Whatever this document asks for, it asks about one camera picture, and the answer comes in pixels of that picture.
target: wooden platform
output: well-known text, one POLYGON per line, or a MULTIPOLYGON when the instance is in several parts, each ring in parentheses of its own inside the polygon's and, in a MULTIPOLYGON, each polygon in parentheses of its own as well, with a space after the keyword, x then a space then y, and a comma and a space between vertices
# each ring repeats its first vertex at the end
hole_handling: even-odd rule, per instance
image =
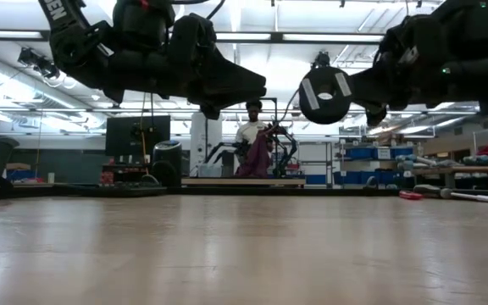
POLYGON ((184 186, 304 186, 305 179, 183 178, 184 186))
POLYGON ((488 305, 488 203, 0 202, 0 305, 488 305))

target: storage shelf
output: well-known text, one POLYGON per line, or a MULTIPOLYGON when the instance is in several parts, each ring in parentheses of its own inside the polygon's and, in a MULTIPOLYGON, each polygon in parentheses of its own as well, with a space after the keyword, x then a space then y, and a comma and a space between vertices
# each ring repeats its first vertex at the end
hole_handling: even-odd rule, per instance
POLYGON ((336 158, 336 159, 333 159, 333 161, 334 162, 370 162, 370 161, 397 162, 395 159, 376 159, 376 158, 364 158, 364 159, 336 158))

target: ceiling duct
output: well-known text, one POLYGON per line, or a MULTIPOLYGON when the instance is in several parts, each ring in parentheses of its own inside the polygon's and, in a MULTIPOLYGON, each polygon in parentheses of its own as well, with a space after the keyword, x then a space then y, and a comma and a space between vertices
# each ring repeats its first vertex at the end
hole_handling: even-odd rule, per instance
POLYGON ((34 95, 43 96, 44 98, 54 101, 58 108, 90 108, 87 103, 77 100, 61 91, 47 86, 41 80, 36 80, 21 70, 12 68, 0 62, 0 83, 5 81, 15 80, 15 83, 20 84, 20 89, 23 91, 32 91, 34 95))

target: computer monitor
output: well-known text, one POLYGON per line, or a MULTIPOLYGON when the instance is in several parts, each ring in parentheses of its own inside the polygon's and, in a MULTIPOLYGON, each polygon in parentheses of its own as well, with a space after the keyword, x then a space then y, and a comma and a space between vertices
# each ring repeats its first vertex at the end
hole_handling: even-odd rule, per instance
MULTIPOLYGON (((140 126, 140 117, 107 119, 105 154, 107 156, 142 155, 142 139, 138 132, 140 126)), ((170 116, 144 116, 142 129, 145 131, 146 152, 152 154, 153 147, 157 143, 170 140, 170 116)))

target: shelf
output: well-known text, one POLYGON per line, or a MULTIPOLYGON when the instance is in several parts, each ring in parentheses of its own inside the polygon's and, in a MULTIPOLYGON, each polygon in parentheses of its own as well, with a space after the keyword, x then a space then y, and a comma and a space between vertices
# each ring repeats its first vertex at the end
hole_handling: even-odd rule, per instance
POLYGON ((300 164, 329 164, 330 161, 299 161, 300 164))
POLYGON ((370 162, 370 161, 397 162, 394 159, 376 159, 376 158, 364 158, 364 159, 351 159, 351 158, 339 159, 339 158, 335 158, 332 161, 333 162, 370 162))

